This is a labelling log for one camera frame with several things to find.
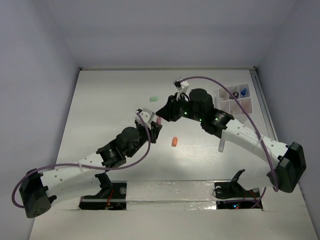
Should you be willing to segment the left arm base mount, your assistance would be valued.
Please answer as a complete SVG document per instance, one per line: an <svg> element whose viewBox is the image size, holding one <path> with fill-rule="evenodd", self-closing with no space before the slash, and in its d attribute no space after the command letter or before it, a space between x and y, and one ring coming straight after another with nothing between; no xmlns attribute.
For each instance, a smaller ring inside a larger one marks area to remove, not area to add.
<svg viewBox="0 0 320 240"><path fill-rule="evenodd" d="M96 174L100 190L96 195L82 196L78 207L81 210L122 211L127 209L127 182L112 182L106 173Z"/></svg>

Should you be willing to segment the pink correction tape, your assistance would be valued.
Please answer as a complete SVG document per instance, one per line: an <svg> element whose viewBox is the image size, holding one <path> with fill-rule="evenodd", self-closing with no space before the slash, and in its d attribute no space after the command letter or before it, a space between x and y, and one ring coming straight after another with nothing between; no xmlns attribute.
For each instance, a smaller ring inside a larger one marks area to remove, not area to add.
<svg viewBox="0 0 320 240"><path fill-rule="evenodd" d="M162 119L160 117L158 117L157 120L156 120L156 124L160 125L161 123L162 123Z"/></svg>

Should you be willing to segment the orange cap grey marker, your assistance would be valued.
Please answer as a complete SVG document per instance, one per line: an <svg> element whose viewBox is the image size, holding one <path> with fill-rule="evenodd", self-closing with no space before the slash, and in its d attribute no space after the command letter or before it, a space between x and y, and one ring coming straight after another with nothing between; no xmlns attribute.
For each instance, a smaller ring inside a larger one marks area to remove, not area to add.
<svg viewBox="0 0 320 240"><path fill-rule="evenodd" d="M222 153L222 152L224 151L225 142L226 142L226 141L225 141L224 139L221 139L221 140L219 141L218 151L219 151L220 153Z"/></svg>

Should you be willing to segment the orange eraser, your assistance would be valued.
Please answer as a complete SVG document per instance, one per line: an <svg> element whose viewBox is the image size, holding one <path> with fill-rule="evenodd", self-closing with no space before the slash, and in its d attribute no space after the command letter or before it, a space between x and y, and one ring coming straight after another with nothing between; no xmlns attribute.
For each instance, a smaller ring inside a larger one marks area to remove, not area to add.
<svg viewBox="0 0 320 240"><path fill-rule="evenodd" d="M171 146L172 146L172 147L176 147L177 144L178 144L178 138L177 138L177 137L174 137L174 138L172 139Z"/></svg>

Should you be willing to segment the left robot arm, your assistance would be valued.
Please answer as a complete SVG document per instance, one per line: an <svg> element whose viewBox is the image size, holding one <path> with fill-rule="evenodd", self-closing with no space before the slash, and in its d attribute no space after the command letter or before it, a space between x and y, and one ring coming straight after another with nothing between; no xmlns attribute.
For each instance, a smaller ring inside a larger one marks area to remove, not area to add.
<svg viewBox="0 0 320 240"><path fill-rule="evenodd" d="M74 163L59 163L29 170L14 188L19 192L26 217L36 218L46 213L52 206L61 202L85 196L89 198L108 198L113 184L109 171L128 169L147 157L145 153L139 160L127 164L144 145L157 142L162 129L154 121L150 126L136 123L126 127L107 145L93 154Z"/></svg>

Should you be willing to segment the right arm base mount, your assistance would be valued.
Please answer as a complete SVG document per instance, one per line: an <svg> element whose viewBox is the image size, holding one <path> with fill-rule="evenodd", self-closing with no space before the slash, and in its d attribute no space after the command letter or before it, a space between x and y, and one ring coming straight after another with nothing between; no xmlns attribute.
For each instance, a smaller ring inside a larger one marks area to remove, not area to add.
<svg viewBox="0 0 320 240"><path fill-rule="evenodd" d="M262 209L260 190L245 190L238 180L245 170L239 170L230 181L216 181L212 195L218 210Z"/></svg>

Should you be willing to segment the blue cap glue pen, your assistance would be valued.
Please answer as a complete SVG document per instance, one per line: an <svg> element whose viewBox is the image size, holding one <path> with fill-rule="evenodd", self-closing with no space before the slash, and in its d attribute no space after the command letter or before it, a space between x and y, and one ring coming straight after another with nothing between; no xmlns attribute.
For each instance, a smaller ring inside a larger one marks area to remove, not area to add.
<svg viewBox="0 0 320 240"><path fill-rule="evenodd" d="M243 96L243 97L245 97L246 96L246 94L247 94L247 91L248 91L248 88L247 87L245 87L242 91L241 91L241 95Z"/></svg>

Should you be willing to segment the green eraser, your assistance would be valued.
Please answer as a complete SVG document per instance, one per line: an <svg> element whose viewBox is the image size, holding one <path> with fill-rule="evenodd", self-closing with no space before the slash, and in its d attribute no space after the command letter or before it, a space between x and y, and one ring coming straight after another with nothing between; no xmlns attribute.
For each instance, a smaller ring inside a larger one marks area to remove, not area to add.
<svg viewBox="0 0 320 240"><path fill-rule="evenodd" d="M158 99L159 99L159 98L158 98L157 96L152 96L152 97L149 98L149 101L150 101L150 102L157 102Z"/></svg>

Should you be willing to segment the black scissors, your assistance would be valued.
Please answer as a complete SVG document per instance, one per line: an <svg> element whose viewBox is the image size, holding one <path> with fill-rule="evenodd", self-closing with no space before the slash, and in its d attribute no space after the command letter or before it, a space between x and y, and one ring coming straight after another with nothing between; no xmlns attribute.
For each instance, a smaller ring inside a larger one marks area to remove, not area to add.
<svg viewBox="0 0 320 240"><path fill-rule="evenodd" d="M236 99L239 98L239 93L237 91L235 91L233 94L232 94Z"/></svg>

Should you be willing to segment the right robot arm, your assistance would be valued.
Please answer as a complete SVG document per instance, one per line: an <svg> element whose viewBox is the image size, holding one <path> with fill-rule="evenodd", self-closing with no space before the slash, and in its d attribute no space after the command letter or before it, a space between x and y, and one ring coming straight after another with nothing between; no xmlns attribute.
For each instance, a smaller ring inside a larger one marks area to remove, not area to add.
<svg viewBox="0 0 320 240"><path fill-rule="evenodd" d="M266 187L292 193L306 170L304 150L300 144L293 142L288 145L258 136L229 113L215 108L212 96L204 89L191 90L187 98L178 98L176 94L169 96L156 115L168 122L176 122L181 117L200 122L206 133L236 144L272 164L274 171L268 166L249 177L239 170L235 180L230 183L230 190L235 196L242 196L254 188Z"/></svg>

